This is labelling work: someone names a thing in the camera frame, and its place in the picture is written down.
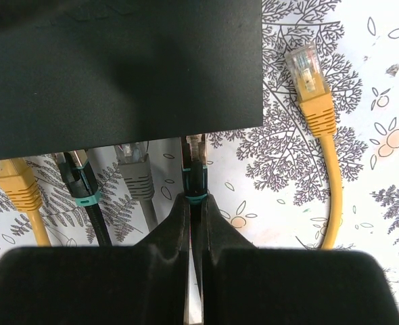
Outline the black network switch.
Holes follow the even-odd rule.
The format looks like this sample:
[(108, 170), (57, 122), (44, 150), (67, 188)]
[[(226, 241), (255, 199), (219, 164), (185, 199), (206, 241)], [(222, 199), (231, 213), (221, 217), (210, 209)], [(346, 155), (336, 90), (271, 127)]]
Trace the black network switch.
[(262, 124), (259, 1), (0, 1), (0, 159)]

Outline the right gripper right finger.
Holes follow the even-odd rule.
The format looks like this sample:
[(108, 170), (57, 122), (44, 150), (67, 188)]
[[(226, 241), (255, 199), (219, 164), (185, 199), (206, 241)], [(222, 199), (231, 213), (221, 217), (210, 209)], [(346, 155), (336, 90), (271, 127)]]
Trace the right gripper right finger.
[(258, 248), (202, 203), (205, 324), (399, 324), (383, 270), (357, 251)]

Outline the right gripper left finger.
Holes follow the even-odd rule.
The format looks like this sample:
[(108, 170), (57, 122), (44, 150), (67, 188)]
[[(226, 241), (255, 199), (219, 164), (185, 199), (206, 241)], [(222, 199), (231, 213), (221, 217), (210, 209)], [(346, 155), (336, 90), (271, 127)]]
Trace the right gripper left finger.
[(0, 324), (184, 324), (189, 203), (132, 246), (20, 247), (0, 259)]

